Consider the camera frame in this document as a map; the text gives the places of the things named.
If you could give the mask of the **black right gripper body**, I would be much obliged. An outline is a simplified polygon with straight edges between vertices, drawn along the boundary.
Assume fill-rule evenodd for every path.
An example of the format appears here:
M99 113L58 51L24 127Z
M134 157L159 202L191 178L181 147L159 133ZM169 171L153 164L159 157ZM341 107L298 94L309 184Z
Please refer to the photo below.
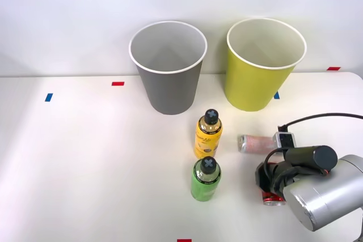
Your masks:
M260 163L255 171L257 186L264 192L283 194L286 186L293 183L297 168L288 162Z

